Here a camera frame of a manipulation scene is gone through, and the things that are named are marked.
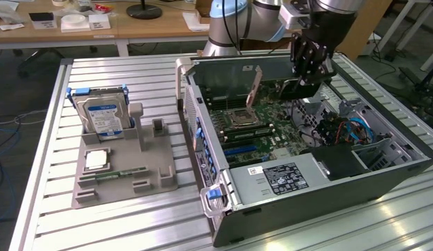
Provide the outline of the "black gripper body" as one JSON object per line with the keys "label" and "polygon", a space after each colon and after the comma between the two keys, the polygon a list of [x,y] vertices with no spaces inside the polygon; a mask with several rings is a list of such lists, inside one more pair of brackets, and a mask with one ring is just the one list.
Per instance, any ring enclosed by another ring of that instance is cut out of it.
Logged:
{"label": "black gripper body", "polygon": [[325,47],[331,56],[335,48],[343,42],[351,25],[356,19],[356,13],[339,14],[335,12],[312,12],[301,18],[301,33],[307,43]]}

